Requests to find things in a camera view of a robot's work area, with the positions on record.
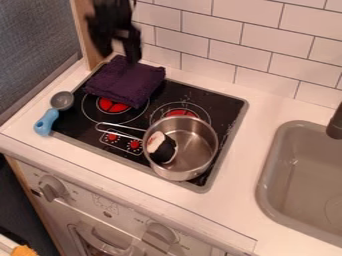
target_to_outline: folded cloth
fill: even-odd
[[[130,65],[116,56],[86,83],[89,94],[140,108],[165,78],[165,68],[137,63]]]

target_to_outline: gray wall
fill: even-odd
[[[0,115],[79,52],[69,0],[1,0]]]

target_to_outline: sink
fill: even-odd
[[[278,129],[256,199],[275,222],[342,247],[342,141],[325,129],[305,121]]]

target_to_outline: blue handle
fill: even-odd
[[[34,130],[41,136],[48,136],[51,132],[53,122],[58,118],[59,112],[55,108],[50,108],[45,115],[34,125]]]

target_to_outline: red burner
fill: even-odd
[[[118,139],[118,135],[116,135],[116,134],[108,134],[108,139],[110,140],[110,141],[115,141],[115,140],[117,140]]]
[[[131,149],[138,149],[140,147],[140,142],[137,140],[132,140],[129,145]]]
[[[166,117],[169,116],[193,116],[198,117],[198,115],[189,109],[174,109],[165,114]]]
[[[125,104],[113,102],[105,98],[99,100],[99,106],[103,111],[108,113],[122,113],[130,108]]]

